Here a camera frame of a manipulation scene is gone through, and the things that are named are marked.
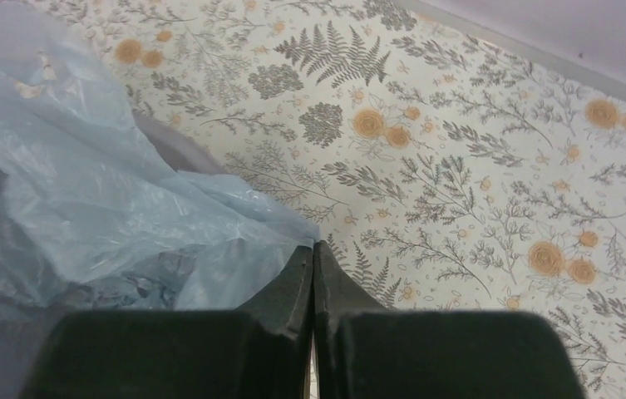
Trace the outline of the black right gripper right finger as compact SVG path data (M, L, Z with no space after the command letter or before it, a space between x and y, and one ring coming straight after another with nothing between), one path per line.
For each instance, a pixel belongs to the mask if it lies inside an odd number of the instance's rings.
M313 250L316 370L322 398L581 398L556 331L508 311L384 308Z

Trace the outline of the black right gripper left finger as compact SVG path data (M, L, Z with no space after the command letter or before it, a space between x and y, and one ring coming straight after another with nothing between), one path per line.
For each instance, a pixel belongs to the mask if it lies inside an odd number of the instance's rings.
M89 311L52 330L23 398L306 398L313 251L230 310Z

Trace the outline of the light blue plastic trash bag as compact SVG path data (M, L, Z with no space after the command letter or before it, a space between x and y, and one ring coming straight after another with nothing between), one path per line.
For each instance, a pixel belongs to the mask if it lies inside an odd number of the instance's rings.
M318 237L237 176L173 169L82 40L0 3L0 320L235 308Z

